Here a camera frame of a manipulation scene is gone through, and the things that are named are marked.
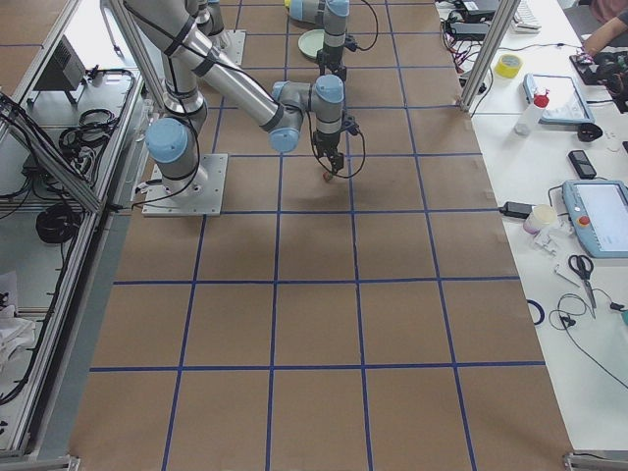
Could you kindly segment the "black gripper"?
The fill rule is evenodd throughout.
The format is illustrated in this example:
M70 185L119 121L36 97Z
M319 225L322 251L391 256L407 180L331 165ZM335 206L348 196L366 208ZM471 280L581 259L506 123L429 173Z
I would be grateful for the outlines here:
M332 172L338 173L340 170L343 169L343 153L339 152L339 131L331 133L313 131L312 144L317 162L324 169L324 175L331 175ZM323 157L331 159L332 170L330 170L328 166L325 165L322 160Z
M343 46L324 46L317 52L316 62L319 67L320 76L324 76L327 69L337 69L336 76L340 80L346 81L347 69L342 61L343 51Z

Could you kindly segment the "person's hand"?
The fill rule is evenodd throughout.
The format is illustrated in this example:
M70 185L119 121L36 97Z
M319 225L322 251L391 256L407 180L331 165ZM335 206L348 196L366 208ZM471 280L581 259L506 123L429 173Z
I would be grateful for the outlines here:
M583 43L582 49L585 54L587 54L588 56L594 57L602 50L602 46L599 46L598 44L590 43L589 41L585 41Z

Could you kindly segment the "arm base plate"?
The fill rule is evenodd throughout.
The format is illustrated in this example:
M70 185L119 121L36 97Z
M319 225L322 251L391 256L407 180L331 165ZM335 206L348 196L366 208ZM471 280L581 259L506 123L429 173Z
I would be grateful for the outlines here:
M191 217L221 215L229 155L202 154L193 182L163 179L156 164L152 180L161 180L147 189L147 204L141 213L146 217Z
M218 47L233 63L240 66L243 59L246 31L244 29L224 29L216 38Z

